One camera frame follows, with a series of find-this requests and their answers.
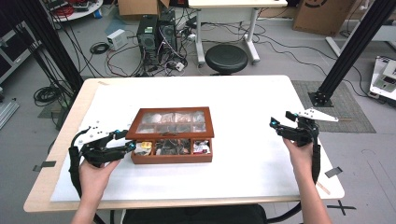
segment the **human hand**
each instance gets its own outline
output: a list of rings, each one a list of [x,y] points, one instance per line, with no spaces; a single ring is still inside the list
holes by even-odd
[[[108,179],[119,163],[120,160],[112,161],[106,167],[102,164],[102,167],[98,168],[84,161],[79,166],[79,179],[82,192],[81,200],[99,204]]]
[[[297,181],[307,178],[312,179],[313,144],[309,143],[303,147],[297,147],[297,142],[291,142],[286,138],[283,138],[283,142],[289,150],[291,165]]]
[[[87,161],[79,166],[79,182],[81,183],[81,201],[75,213],[72,224],[92,223],[96,209],[102,199],[103,192],[110,178],[111,172],[120,163],[112,161],[106,167],[98,168]]]

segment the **wooden box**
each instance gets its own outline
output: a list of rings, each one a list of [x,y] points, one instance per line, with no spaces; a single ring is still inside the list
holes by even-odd
[[[135,164],[162,164],[212,162],[213,137],[209,107],[179,107],[141,108],[125,138]]]

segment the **white table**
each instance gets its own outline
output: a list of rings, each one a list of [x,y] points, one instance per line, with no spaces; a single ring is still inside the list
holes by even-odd
[[[254,48],[252,38],[256,19],[260,7],[285,7],[286,0],[190,0],[189,6],[197,8],[197,28],[195,46],[198,55],[198,64],[205,63],[205,53],[202,46],[201,22],[220,22],[220,21],[250,21],[248,34],[245,41],[253,63],[260,61],[259,54]]]
[[[110,177],[99,209],[290,202],[299,191],[289,152],[269,127],[270,118],[296,126],[285,112],[303,106],[286,76],[97,78],[84,82],[26,200],[26,212],[76,210],[78,196],[67,172],[67,149],[78,132],[100,124],[128,128],[139,108],[209,106],[215,137],[213,161],[134,165],[129,155]],[[322,199],[344,197],[321,151]]]
[[[67,18],[64,17],[60,17],[60,18],[56,18],[55,21],[72,21],[72,20],[76,20],[88,15],[93,15],[93,12],[98,10],[103,4],[103,0],[97,0],[96,3],[91,3],[90,6],[88,7],[87,11],[74,11],[73,14],[71,14],[70,16],[68,16]]]

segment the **black stool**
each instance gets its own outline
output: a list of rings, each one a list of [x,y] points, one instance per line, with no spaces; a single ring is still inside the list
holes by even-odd
[[[234,45],[216,45],[205,55],[207,65],[218,73],[212,76],[229,76],[239,72],[248,64],[247,54]]]

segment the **cardboard box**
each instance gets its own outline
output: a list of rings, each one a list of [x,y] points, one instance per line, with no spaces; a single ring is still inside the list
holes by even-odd
[[[119,0],[121,16],[160,15],[162,7],[169,7],[170,0]]]
[[[356,0],[303,0],[292,29],[317,35],[336,36]]]

